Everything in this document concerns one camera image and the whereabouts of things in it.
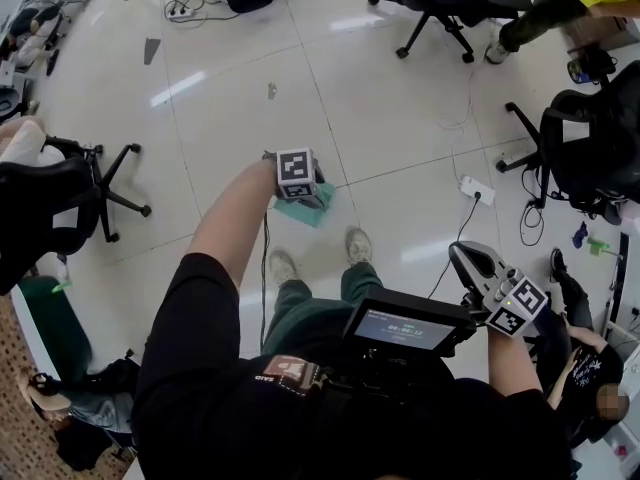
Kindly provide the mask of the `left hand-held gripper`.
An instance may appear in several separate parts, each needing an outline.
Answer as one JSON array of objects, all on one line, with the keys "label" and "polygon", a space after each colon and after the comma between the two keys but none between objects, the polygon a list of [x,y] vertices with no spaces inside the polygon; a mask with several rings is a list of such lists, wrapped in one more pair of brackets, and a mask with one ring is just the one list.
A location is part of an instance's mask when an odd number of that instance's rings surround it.
[{"label": "left hand-held gripper", "polygon": [[313,210],[324,210],[328,206],[328,199],[321,190],[326,179],[311,148],[265,150],[263,159],[275,164],[275,194],[279,200],[300,203]]}]

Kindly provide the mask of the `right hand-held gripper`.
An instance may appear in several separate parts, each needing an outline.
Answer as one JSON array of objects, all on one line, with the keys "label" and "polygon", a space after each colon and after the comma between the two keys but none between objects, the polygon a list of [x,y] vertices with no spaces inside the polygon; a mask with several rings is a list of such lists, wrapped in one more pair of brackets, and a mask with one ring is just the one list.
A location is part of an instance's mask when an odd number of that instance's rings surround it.
[{"label": "right hand-held gripper", "polygon": [[455,241],[449,259],[468,290],[465,305],[477,324],[515,338],[534,322],[548,297],[522,270],[506,265],[489,246]]}]

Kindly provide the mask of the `green dustpan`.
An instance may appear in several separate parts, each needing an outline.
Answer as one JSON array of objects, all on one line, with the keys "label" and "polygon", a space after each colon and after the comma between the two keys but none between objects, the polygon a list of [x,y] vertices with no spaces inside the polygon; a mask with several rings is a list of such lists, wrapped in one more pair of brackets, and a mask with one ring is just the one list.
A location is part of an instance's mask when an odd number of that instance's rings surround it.
[{"label": "green dustpan", "polygon": [[322,183],[318,185],[317,195],[319,200],[324,204],[322,208],[310,208],[305,206],[302,201],[289,202],[277,200],[274,204],[274,209],[300,223],[312,228],[319,228],[324,217],[329,212],[335,191],[336,187],[330,183]]}]

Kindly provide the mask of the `person's right forearm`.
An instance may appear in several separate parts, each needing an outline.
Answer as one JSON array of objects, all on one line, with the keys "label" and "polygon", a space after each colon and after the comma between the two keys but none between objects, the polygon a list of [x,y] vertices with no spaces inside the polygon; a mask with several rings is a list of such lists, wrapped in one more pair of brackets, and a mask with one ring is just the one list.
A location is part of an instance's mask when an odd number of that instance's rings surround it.
[{"label": "person's right forearm", "polygon": [[542,387],[522,337],[511,338],[488,329],[489,384],[504,396]]}]

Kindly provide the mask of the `person's left forearm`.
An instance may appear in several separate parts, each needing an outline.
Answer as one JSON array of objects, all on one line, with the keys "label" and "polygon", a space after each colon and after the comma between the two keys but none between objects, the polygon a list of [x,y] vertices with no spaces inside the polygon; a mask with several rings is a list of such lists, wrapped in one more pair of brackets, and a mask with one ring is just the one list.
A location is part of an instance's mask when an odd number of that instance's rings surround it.
[{"label": "person's left forearm", "polygon": [[205,213],[187,252],[214,258],[240,286],[276,181],[276,166],[268,159],[244,169]]}]

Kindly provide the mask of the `black chest display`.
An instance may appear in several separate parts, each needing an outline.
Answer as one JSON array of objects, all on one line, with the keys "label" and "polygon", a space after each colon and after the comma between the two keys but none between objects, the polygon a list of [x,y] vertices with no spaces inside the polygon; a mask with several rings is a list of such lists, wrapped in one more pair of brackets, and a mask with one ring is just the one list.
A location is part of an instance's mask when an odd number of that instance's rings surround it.
[{"label": "black chest display", "polygon": [[460,305],[374,286],[354,309],[343,341],[361,349],[451,357],[476,331],[470,311]]}]

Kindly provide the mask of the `person's left shoe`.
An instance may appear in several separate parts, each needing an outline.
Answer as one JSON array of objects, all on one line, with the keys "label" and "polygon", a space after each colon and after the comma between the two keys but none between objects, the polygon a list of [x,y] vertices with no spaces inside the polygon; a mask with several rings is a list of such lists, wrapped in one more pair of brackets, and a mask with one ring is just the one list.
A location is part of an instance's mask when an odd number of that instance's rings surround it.
[{"label": "person's left shoe", "polygon": [[295,262],[283,249],[272,251],[269,255],[268,264],[271,276],[278,286],[300,279]]}]

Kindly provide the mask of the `person's shoe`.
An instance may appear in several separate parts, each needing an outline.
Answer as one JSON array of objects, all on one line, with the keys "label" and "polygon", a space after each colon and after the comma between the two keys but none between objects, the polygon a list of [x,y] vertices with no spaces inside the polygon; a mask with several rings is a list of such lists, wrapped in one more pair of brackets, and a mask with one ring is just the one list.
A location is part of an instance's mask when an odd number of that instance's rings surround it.
[{"label": "person's shoe", "polygon": [[300,279],[295,262],[283,249],[272,251],[269,255],[268,264],[271,276],[278,286]]},{"label": "person's shoe", "polygon": [[357,227],[347,230],[345,248],[348,262],[351,266],[359,263],[372,263],[373,248],[368,235]]}]

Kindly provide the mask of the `person's right shoe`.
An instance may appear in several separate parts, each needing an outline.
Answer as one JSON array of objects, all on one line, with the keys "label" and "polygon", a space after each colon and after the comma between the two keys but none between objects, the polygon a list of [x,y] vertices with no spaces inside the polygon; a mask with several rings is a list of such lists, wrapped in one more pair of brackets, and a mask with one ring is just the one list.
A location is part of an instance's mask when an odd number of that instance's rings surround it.
[{"label": "person's right shoe", "polygon": [[373,248],[368,235],[357,227],[347,230],[345,248],[348,262],[351,266],[359,263],[372,263]]}]

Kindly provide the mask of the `person's right leg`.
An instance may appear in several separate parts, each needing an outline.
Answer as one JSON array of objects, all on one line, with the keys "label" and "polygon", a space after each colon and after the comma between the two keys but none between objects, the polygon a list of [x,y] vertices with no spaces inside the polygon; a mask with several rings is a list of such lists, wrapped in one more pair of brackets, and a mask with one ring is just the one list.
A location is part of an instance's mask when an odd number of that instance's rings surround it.
[{"label": "person's right leg", "polygon": [[341,300],[358,307],[371,289],[382,288],[383,283],[373,265],[357,262],[345,270],[341,277]]}]

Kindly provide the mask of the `person's leg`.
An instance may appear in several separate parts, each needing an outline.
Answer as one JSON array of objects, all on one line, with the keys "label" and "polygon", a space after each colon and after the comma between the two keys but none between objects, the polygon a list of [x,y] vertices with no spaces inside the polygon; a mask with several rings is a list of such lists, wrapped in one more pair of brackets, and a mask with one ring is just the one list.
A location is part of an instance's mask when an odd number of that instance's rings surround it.
[{"label": "person's leg", "polygon": [[341,277],[341,300],[358,307],[371,289],[382,288],[383,283],[373,265],[357,262],[345,270]]},{"label": "person's leg", "polygon": [[343,328],[352,311],[353,305],[348,302],[315,298],[304,281],[288,280],[279,286],[261,354],[284,353],[305,332],[327,330],[332,318],[336,318]]}]

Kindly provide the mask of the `person's left leg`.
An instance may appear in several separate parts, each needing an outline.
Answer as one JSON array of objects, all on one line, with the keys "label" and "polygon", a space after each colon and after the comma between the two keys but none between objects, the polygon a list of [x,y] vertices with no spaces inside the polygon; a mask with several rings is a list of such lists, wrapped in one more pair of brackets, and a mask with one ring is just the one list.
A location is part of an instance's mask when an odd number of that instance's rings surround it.
[{"label": "person's left leg", "polygon": [[305,332],[327,330],[332,318],[336,318],[343,328],[352,311],[353,305],[348,302],[315,298],[304,281],[288,280],[279,286],[261,354],[284,353]]}]

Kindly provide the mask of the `black chest harness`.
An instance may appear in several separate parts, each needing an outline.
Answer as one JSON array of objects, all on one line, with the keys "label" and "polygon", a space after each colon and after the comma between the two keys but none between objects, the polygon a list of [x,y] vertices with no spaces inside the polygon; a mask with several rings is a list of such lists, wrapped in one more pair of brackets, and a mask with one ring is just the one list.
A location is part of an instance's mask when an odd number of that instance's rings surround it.
[{"label": "black chest harness", "polygon": [[401,403],[446,389],[454,381],[446,364],[430,352],[402,357],[379,349],[341,357],[334,365],[275,355],[256,378],[299,396],[333,390]]}]

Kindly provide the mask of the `wooden desk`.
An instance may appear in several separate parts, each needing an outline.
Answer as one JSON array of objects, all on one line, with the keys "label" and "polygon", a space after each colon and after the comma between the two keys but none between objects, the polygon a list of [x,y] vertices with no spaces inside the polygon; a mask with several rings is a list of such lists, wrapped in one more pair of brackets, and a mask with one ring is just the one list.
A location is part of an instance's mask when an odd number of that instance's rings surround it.
[{"label": "wooden desk", "polygon": [[640,43],[640,28],[631,18],[581,17],[562,28],[569,53],[588,47],[613,51]]}]

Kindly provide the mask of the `green white-topped cabinet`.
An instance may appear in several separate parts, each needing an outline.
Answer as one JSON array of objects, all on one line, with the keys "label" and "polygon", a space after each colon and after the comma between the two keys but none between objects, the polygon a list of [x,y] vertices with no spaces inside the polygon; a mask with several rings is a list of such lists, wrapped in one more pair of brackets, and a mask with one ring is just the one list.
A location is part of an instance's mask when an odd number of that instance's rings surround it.
[{"label": "green white-topped cabinet", "polygon": [[78,381],[92,361],[90,342],[51,276],[22,279],[10,292],[18,322],[38,372]]}]

